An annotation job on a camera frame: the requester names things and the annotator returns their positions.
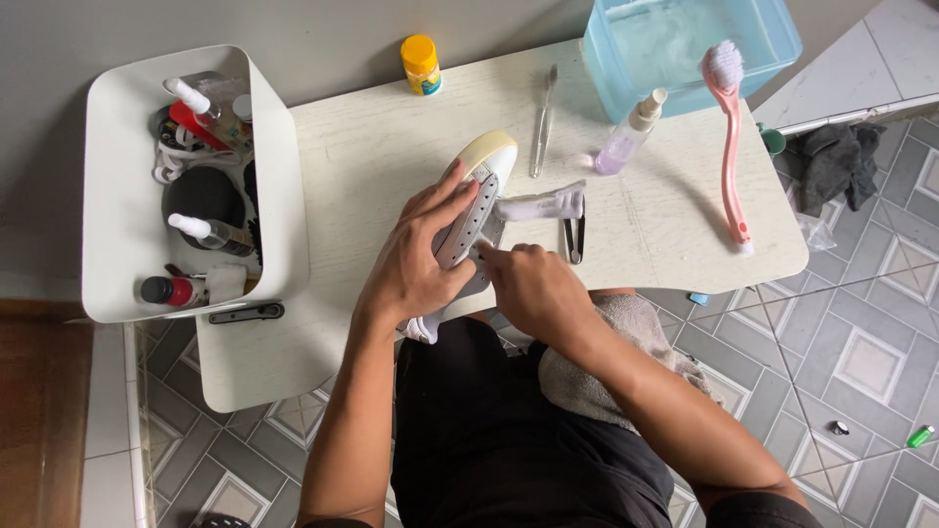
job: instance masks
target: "forearm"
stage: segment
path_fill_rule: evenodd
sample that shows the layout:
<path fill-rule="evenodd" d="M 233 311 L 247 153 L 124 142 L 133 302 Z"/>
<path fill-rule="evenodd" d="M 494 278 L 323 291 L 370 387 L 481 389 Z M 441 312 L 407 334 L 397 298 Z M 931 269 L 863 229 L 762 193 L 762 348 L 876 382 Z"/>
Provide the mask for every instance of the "forearm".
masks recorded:
<path fill-rule="evenodd" d="M 384 523 L 393 340 L 393 326 L 377 318 L 353 318 L 346 354 L 307 459 L 298 526 L 321 518 Z"/>
<path fill-rule="evenodd" d="M 763 489 L 804 504 L 785 470 L 729 413 L 653 357 L 627 343 L 602 319 L 559 352 L 575 351 L 604 384 L 642 438 L 680 474 L 705 511 L 724 495 Z"/>

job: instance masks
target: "person's left hand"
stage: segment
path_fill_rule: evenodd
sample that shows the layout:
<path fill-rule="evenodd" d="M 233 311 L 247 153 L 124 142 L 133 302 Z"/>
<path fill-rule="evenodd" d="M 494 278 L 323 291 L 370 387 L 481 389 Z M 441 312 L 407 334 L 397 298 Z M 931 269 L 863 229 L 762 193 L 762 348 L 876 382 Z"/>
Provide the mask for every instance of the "person's left hand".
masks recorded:
<path fill-rule="evenodd" d="M 416 318 L 447 305 L 476 273 L 472 260 L 442 270 L 431 247 L 434 235 L 451 224 L 476 194 L 479 182 L 457 191 L 464 177 L 461 160 L 453 162 L 440 181 L 415 194 L 401 211 L 356 304 L 356 316 L 382 324 Z"/>

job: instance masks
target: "person's right hand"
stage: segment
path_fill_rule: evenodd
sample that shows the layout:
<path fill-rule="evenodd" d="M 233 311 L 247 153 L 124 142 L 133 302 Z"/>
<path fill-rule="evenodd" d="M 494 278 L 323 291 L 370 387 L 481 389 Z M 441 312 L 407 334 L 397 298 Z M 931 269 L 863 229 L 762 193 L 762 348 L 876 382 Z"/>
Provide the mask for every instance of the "person's right hand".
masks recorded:
<path fill-rule="evenodd" d="M 568 345 L 593 332 L 598 322 L 608 328 L 593 310 L 587 288 L 558 254 L 540 245 L 518 244 L 512 251 L 487 243 L 478 247 L 496 289 L 496 306 L 518 330 L 567 351 L 576 349 Z M 568 359 L 581 363 L 577 357 Z"/>

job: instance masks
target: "yellow bottle cap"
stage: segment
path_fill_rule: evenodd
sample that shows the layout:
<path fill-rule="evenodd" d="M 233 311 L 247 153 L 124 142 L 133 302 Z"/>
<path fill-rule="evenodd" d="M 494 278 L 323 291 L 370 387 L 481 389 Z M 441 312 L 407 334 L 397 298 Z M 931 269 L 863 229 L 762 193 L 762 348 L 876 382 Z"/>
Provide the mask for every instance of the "yellow bottle cap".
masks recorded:
<path fill-rule="evenodd" d="M 401 61 L 405 70 L 415 75 L 430 73 L 437 65 L 437 48 L 426 35 L 411 35 L 401 44 Z"/>

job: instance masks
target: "white bottle cap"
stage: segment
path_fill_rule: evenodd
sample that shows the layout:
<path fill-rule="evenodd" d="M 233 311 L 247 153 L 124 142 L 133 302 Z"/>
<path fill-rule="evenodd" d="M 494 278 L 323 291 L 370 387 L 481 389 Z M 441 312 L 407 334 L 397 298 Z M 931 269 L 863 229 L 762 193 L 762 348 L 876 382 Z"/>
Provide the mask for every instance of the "white bottle cap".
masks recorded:
<path fill-rule="evenodd" d="M 232 102 L 232 112 L 245 123 L 251 122 L 251 96 L 248 94 L 239 95 Z"/>
<path fill-rule="evenodd" d="M 648 132 L 655 126 L 655 122 L 662 116 L 662 103 L 669 96 L 664 88 L 656 88 L 645 99 L 640 101 L 629 113 L 629 126 L 639 132 Z"/>
<path fill-rule="evenodd" d="M 183 216 L 181 214 L 173 213 L 167 219 L 169 225 L 179 229 L 183 233 L 191 237 L 195 237 L 199 240 L 202 240 L 212 232 L 212 226 L 208 224 L 205 220 L 200 220 L 198 218 L 193 218 L 191 216 Z"/>
<path fill-rule="evenodd" d="M 179 97 L 183 104 L 189 106 L 194 114 L 204 114 L 211 105 L 211 101 L 206 96 L 193 90 L 191 86 L 178 77 L 163 81 L 163 87 Z"/>

